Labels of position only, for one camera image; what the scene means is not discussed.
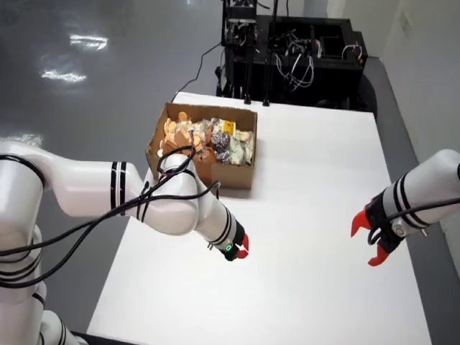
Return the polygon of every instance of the cookie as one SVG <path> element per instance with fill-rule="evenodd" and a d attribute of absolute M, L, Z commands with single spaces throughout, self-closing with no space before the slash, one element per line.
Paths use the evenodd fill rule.
<path fill-rule="evenodd" d="M 188 120 L 188 116 L 185 112 L 181 111 L 179 113 L 179 121 L 180 122 L 184 122 L 184 121 L 187 121 Z"/>
<path fill-rule="evenodd" d="M 174 134 L 175 133 L 175 126 L 176 126 L 175 122 L 171 121 L 167 126 L 167 132 Z"/>
<path fill-rule="evenodd" d="M 167 128 L 170 125 L 170 122 L 171 122 L 171 119 L 168 117 L 163 127 L 163 130 L 165 131 L 165 135 L 167 134 Z"/>
<path fill-rule="evenodd" d="M 163 154 L 167 155 L 171 151 L 175 150 L 178 148 L 178 145 L 171 140 L 166 140 L 165 141 L 165 148 L 163 149 Z"/>
<path fill-rule="evenodd" d="M 175 142 L 180 146 L 189 146 L 190 143 L 188 142 L 188 139 L 187 137 L 185 136 L 187 134 L 187 132 L 185 131 L 178 131 L 174 138 L 175 138 Z"/>
<path fill-rule="evenodd" d="M 206 145 L 211 143 L 211 135 L 213 134 L 213 125 L 209 124 L 208 129 L 206 130 Z"/>
<path fill-rule="evenodd" d="M 199 134 L 194 134 L 193 135 L 193 145 L 195 147 L 201 146 L 201 137 Z"/>
<path fill-rule="evenodd" d="M 165 136 L 165 143 L 170 140 L 171 142 L 173 142 L 174 144 L 176 143 L 175 141 L 175 138 L 174 138 L 174 134 L 172 133 L 166 133 L 166 136 Z"/>

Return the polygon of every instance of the food package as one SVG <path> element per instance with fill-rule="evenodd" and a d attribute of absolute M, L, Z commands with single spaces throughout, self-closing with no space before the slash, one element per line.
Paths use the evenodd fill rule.
<path fill-rule="evenodd" d="M 230 137 L 230 163 L 234 165 L 243 165 L 246 162 L 246 151 L 244 143 L 234 137 Z"/>
<path fill-rule="evenodd" d="M 235 122 L 217 119 L 217 118 L 211 119 L 211 122 L 213 124 L 213 130 L 212 130 L 213 134 L 228 133 L 231 136 L 235 135 L 235 132 L 236 132 Z"/>
<path fill-rule="evenodd" d="M 237 130 L 235 132 L 235 138 L 243 143 L 244 152 L 246 156 L 246 163 L 251 165 L 252 156 L 254 154 L 254 133 Z"/>
<path fill-rule="evenodd" d="M 202 120 L 192 125 L 193 133 L 197 134 L 201 138 L 201 142 L 209 144 L 207 140 L 207 134 L 211 131 L 211 122 L 209 120 Z"/>
<path fill-rule="evenodd" d="M 251 139 L 252 132 L 243 132 L 239 131 L 238 129 L 235 131 L 235 139 L 238 139 L 240 142 L 247 142 Z"/>
<path fill-rule="evenodd" d="M 228 163 L 230 161 L 230 135 L 228 133 L 213 133 L 211 146 L 216 151 L 216 159 L 219 162 Z"/>
<path fill-rule="evenodd" d="M 249 132 L 249 140 L 244 145 L 244 150 L 246 152 L 246 163 L 248 165 L 252 164 L 252 156 L 254 156 L 254 133 Z"/>

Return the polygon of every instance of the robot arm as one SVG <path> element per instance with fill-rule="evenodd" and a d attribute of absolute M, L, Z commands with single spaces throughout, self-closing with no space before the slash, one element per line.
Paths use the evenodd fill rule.
<path fill-rule="evenodd" d="M 162 169 L 177 167 L 186 158 L 171 155 Z M 194 196 L 206 189 L 192 162 L 185 172 L 172 177 L 152 196 Z M 0 176 L 0 250 L 30 244 L 46 189 L 52 189 L 61 209 L 74 217 L 101 216 L 138 197 L 144 189 L 133 164 L 68 160 L 17 142 L 0 144 Z M 229 261 L 247 256 L 249 240 L 244 228 L 211 193 L 138 207 L 120 215 L 137 217 L 144 213 L 144 222 L 163 234 L 178 236 L 196 230 Z"/>
<path fill-rule="evenodd" d="M 424 228 L 460 210 L 459 198 L 460 154 L 444 149 L 372 199 L 354 217 L 351 236 L 360 227 L 369 229 L 369 244 L 377 243 L 377 256 L 370 259 L 369 265 L 380 265 L 406 236 L 424 233 Z M 428 203 L 443 204 L 443 201 L 448 201 L 445 206 L 393 216 Z"/>

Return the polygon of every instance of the gray floor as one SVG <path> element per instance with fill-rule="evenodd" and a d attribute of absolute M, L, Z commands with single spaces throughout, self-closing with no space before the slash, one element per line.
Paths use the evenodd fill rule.
<path fill-rule="evenodd" d="M 160 109 L 194 76 L 201 53 L 219 42 L 220 13 L 215 0 L 3 0 L 0 137 L 73 159 L 129 160 L 144 172 L 143 152 Z M 205 59 L 188 91 L 214 93 L 219 55 Z M 395 179 L 417 161 L 385 69 L 370 59 L 366 74 L 376 88 L 379 132 Z M 45 238 L 80 222 L 46 195 L 39 215 Z M 121 218 L 102 224 L 47 281 L 47 307 L 71 329 L 86 330 L 125 225 Z M 69 244 L 47 249 L 44 270 Z M 443 234 L 413 236 L 409 247 L 433 344 L 456 344 L 460 328 L 449 324 L 460 319 L 460 282 Z"/>

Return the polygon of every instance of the white tabletop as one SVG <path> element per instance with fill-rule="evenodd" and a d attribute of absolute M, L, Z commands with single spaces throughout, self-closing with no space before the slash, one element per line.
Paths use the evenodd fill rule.
<path fill-rule="evenodd" d="M 88 333 L 136 344 L 430 344 L 405 242 L 380 267 L 351 220 L 390 184 L 373 115 L 181 93 L 257 111 L 251 192 L 221 200 L 251 242 L 227 262 L 131 220 Z"/>

